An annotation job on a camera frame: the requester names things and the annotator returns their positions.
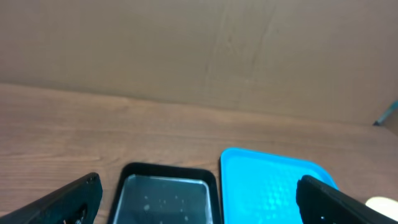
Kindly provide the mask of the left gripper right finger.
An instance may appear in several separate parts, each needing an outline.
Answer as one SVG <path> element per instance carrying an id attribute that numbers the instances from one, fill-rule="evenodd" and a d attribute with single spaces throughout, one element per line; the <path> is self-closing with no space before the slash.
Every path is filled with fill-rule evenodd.
<path id="1" fill-rule="evenodd" d="M 397 224 L 310 175 L 297 182 L 296 203 L 303 224 Z"/>

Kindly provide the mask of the yellow-green plate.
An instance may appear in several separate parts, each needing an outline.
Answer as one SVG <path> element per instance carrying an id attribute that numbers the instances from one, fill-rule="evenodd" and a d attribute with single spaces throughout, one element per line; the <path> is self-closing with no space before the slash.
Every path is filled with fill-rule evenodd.
<path id="1" fill-rule="evenodd" d="M 387 197 L 371 197 L 365 205 L 395 221 L 398 221 L 398 201 Z"/>

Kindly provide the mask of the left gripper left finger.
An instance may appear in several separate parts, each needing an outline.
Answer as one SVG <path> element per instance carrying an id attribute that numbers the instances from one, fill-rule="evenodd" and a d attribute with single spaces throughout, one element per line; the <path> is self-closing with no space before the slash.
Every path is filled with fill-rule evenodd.
<path id="1" fill-rule="evenodd" d="M 93 224 L 103 189 L 96 172 L 1 217 L 1 224 Z"/>

